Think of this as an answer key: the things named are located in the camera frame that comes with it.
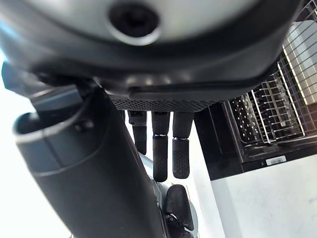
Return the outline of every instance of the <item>white wall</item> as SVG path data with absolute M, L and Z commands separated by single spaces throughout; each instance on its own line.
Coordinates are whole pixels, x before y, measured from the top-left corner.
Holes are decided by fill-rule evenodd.
M 317 155 L 219 179 L 226 238 L 317 238 Z

